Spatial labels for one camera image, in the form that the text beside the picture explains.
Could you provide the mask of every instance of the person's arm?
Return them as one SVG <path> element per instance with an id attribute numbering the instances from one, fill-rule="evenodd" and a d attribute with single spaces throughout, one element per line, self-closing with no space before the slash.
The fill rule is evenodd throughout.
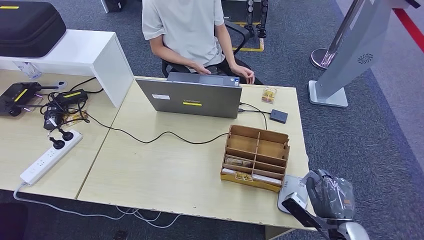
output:
<path id="1" fill-rule="evenodd" d="M 231 44 L 230 34 L 228 33 L 224 22 L 224 13 L 221 0 L 214 0 L 213 14 L 215 35 L 218 39 L 219 45 L 221 45 L 222 51 L 225 55 L 225 59 L 228 62 L 231 72 L 237 74 L 238 76 L 243 76 L 248 84 L 253 84 L 255 82 L 255 73 L 247 67 L 238 65 L 234 58 L 233 45 Z"/>
<path id="2" fill-rule="evenodd" d="M 174 63 L 180 64 L 194 69 L 199 74 L 211 74 L 202 64 L 198 64 L 188 58 L 181 56 L 173 50 L 164 46 L 163 35 L 159 35 L 149 40 L 151 51 L 159 58 Z"/>

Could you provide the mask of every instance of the white shelf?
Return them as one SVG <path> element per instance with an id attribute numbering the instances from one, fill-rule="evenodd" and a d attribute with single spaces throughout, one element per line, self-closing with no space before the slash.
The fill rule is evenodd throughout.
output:
<path id="1" fill-rule="evenodd" d="M 18 70 L 13 61 L 33 63 L 42 73 L 97 77 L 117 108 L 134 80 L 133 72 L 113 31 L 67 29 L 45 56 L 0 56 L 0 69 Z"/>

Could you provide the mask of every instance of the white cable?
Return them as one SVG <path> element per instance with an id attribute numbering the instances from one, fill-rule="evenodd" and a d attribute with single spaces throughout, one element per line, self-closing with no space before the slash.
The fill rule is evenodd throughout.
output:
<path id="1" fill-rule="evenodd" d="M 172 224 L 174 224 L 175 223 L 175 221 L 181 216 L 181 214 L 178 214 L 175 218 L 174 218 L 174 220 L 170 223 L 170 224 L 168 224 L 168 225 L 166 225 L 166 226 L 158 226 L 158 225 L 155 225 L 155 224 L 153 224 L 153 223 L 151 223 L 151 222 L 149 222 L 149 221 L 146 221 L 144 218 L 142 218 L 142 217 L 140 217 L 140 216 L 137 216 L 136 214 L 134 214 L 134 216 L 136 217 L 136 218 L 138 218 L 138 219 L 141 219 L 141 220 L 144 220 L 146 223 L 148 223 L 148 224 L 150 224 L 151 226 L 153 226 L 153 227 L 155 227 L 155 228 L 158 228 L 158 229 L 166 229 L 166 228 L 169 228 Z"/>
<path id="2" fill-rule="evenodd" d="M 46 203 L 46 202 L 42 202 L 42 201 L 35 201 L 35 200 L 29 200 L 29 199 L 24 199 L 24 198 L 20 198 L 20 197 L 18 197 L 17 196 L 17 194 L 18 194 L 18 191 L 22 188 L 22 187 L 24 187 L 24 186 L 26 186 L 27 185 L 27 183 L 26 182 L 23 182 L 23 183 L 21 183 L 20 185 L 19 185 L 19 187 L 13 192 L 13 198 L 14 199 L 16 199 L 16 200 L 18 200 L 18 201 L 23 201 L 23 202 L 27 202 L 27 203 L 33 203 L 33 204 L 41 204 L 41 205 L 46 205 L 46 206 L 49 206 L 49 207 L 51 207 L 51 208 L 53 208 L 53 209 L 56 209 L 56 210 L 58 210 L 58 211 L 60 211 L 60 212 L 64 212 L 64 213 L 68 213 L 68 214 L 76 214 L 76 215 L 79 215 L 79 216 L 82 216 L 82 217 L 104 217 L 104 218 L 108 218 L 108 219 L 112 219 L 112 220 L 119 220 L 119 219 L 121 219 L 121 218 L 123 218 L 125 215 L 127 215 L 127 214 L 132 214 L 132 213 L 128 213 L 128 211 L 131 209 L 131 208 L 129 208 L 122 216 L 120 216 L 120 217 L 112 217 L 112 216 L 108 216 L 108 215 L 103 215 L 103 214 L 82 214 L 82 213 L 79 213 L 79 212 L 76 212 L 76 211 L 69 211 L 69 210 L 64 210 L 64 209 L 61 209 L 61 208 L 59 208 L 59 207 L 57 207 L 57 206 L 53 206 L 53 205 L 51 205 L 51 204 L 49 204 L 49 203 Z"/>
<path id="3" fill-rule="evenodd" d="M 143 218 L 145 221 L 148 221 L 148 222 L 154 222 L 154 221 L 156 221 L 156 220 L 158 220 L 158 218 L 159 218 L 159 216 L 161 215 L 161 211 L 159 212 L 159 214 L 157 215 L 157 217 L 155 218 L 155 219 L 152 219 L 152 220 L 148 220 L 148 219 L 146 219 L 140 212 L 139 212 L 139 209 L 134 213 L 134 214 L 138 214 L 141 218 Z"/>
<path id="4" fill-rule="evenodd" d="M 20 185 L 16 188 L 16 190 L 13 192 L 13 198 L 14 198 L 15 200 L 22 201 L 22 202 L 27 202 L 27 203 L 33 203 L 33 204 L 46 205 L 46 206 L 49 206 L 49 207 L 51 207 L 51 208 L 53 208 L 53 209 L 55 209 L 55 210 L 58 210 L 58 211 L 60 211 L 60 212 L 64 212 L 64 213 L 68 213 L 68 214 L 75 214 L 75 215 L 79 215 L 79 216 L 81 216 L 81 217 L 104 217 L 104 218 L 108 218 L 108 219 L 111 219 L 111 220 L 119 220 L 119 219 L 123 218 L 125 215 L 134 215 L 136 218 L 138 218 L 138 219 L 141 219 L 141 220 L 145 221 L 146 223 L 150 224 L 151 226 L 153 226 L 153 227 L 155 227 L 155 228 L 159 228 L 159 229 L 166 229 L 166 228 L 170 227 L 172 224 L 174 224 L 174 223 L 175 223 L 175 221 L 178 219 L 178 217 L 180 217 L 180 216 L 181 216 L 181 214 L 178 214 L 178 215 L 174 218 L 174 220 L 173 220 L 170 224 L 168 224 L 168 225 L 166 225 L 166 226 L 158 226 L 158 225 L 155 225 L 155 224 L 150 223 L 150 222 L 154 222 L 154 221 L 156 221 L 156 220 L 159 218 L 159 216 L 161 215 L 161 212 L 159 212 L 159 214 L 157 215 L 157 217 L 156 217 L 155 219 L 149 220 L 149 219 L 145 219 L 145 218 L 143 217 L 143 215 L 142 215 L 141 213 L 139 213 L 139 209 L 138 209 L 138 208 L 128 208 L 128 210 L 127 210 L 127 211 L 122 211 L 122 210 L 121 210 L 118 206 L 116 206 L 116 209 L 118 209 L 118 211 L 120 211 L 120 212 L 122 213 L 122 215 L 121 215 L 120 217 L 112 217 L 112 216 L 103 215 L 103 214 L 82 214 L 82 213 L 79 213 L 79 212 L 76 212 L 76 211 L 69 211 L 69 210 L 65 210 L 65 209 L 59 208 L 59 207 L 57 207 L 57 206 L 54 206 L 54 205 L 49 204 L 49 203 L 46 203 L 46 202 L 42 202 L 42 201 L 35 201 L 35 200 L 29 200 L 29 199 L 25 199 L 25 198 L 20 198 L 20 197 L 18 197 L 18 192 L 19 192 L 19 190 L 20 190 L 21 188 L 23 188 L 24 186 L 26 186 L 26 185 L 27 185 L 27 183 L 26 183 L 26 182 L 22 182 L 22 183 L 21 183 L 21 184 L 20 184 Z"/>
<path id="5" fill-rule="evenodd" d="M 115 206 L 116 207 L 116 209 L 118 209 L 118 211 L 120 211 L 121 213 L 125 213 L 124 211 L 122 211 L 118 206 Z M 154 221 L 156 221 L 156 220 L 158 220 L 158 218 L 159 218 L 159 216 L 161 215 L 161 213 L 162 212 L 159 212 L 159 214 L 157 215 L 157 217 L 155 218 L 155 219 L 152 219 L 152 220 L 150 220 L 150 219 L 146 219 L 141 213 L 139 213 L 139 208 L 133 208 L 133 209 L 135 209 L 132 213 L 127 213 L 128 215 L 135 215 L 135 214 L 139 214 L 139 216 L 140 217 L 142 217 L 143 218 L 143 220 L 144 221 L 147 221 L 147 222 L 154 222 Z"/>
<path id="6" fill-rule="evenodd" d="M 122 211 L 118 206 L 116 206 L 116 209 L 118 209 L 118 211 L 120 211 L 121 213 L 123 213 L 123 214 L 127 214 L 127 215 L 134 215 L 136 218 L 138 218 L 138 219 L 141 219 L 141 220 L 143 220 L 143 221 L 145 221 L 146 223 L 148 223 L 148 224 L 150 224 L 151 226 L 153 226 L 153 227 L 155 227 L 155 228 L 158 228 L 158 229 L 166 229 L 166 228 L 169 228 L 172 224 L 174 224 L 175 223 L 175 221 L 181 216 L 181 214 L 178 214 L 175 218 L 174 218 L 174 220 L 170 223 L 170 224 L 168 224 L 168 225 L 166 225 L 166 226 L 158 226 L 158 225 L 155 225 L 155 224 L 153 224 L 153 223 L 151 223 L 151 222 L 154 222 L 154 221 L 156 221 L 158 218 L 159 218 L 159 216 L 161 215 L 161 213 L 162 212 L 159 212 L 159 214 L 157 215 L 157 217 L 155 218 L 155 219 L 152 219 L 152 220 L 149 220 L 149 219 L 145 219 L 144 217 L 143 217 L 143 215 L 141 214 L 141 213 L 139 213 L 139 210 L 140 209 L 138 209 L 138 208 L 134 208 L 134 209 L 136 209 L 136 211 L 133 211 L 132 213 L 128 213 L 128 211 L 131 209 L 131 208 L 129 208 L 126 212 L 124 212 L 124 211 Z"/>

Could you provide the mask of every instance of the floor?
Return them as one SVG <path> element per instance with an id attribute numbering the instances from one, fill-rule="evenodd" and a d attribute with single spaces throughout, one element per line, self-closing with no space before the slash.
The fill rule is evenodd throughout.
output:
<path id="1" fill-rule="evenodd" d="M 49 0 L 69 29 L 114 31 L 135 75 L 162 77 L 160 60 L 144 41 L 141 3 L 128 0 L 121 13 L 104 14 L 99 0 Z M 356 196 L 355 221 L 373 240 L 424 239 L 424 174 L 422 170 L 423 63 L 406 31 L 390 20 L 383 56 L 370 70 L 346 86 L 349 107 L 312 105 L 306 83 L 322 72 L 309 54 L 331 42 L 349 1 L 270 1 L 264 52 L 240 52 L 266 85 L 296 87 L 309 168 L 323 168 L 350 180 Z M 408 10 L 424 30 L 424 7 Z M 66 209 L 117 215 L 113 206 L 54 197 L 25 195 Z M 13 202 L 0 191 L 0 203 Z M 263 226 L 183 216 L 167 229 L 155 229 L 132 217 L 119 221 L 83 218 L 27 204 L 25 240 L 107 240 L 117 230 L 128 240 L 219 239 L 260 240 Z M 155 213 L 146 211 L 146 215 Z M 173 216 L 161 218 L 160 223 Z M 280 240 L 322 239 L 312 231 L 296 230 Z"/>

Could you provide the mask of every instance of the laptop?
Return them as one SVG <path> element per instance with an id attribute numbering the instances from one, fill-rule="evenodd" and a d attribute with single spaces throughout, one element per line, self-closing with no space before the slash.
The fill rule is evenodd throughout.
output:
<path id="1" fill-rule="evenodd" d="M 167 80 L 135 81 L 156 111 L 231 119 L 239 112 L 239 77 L 170 72 Z"/>

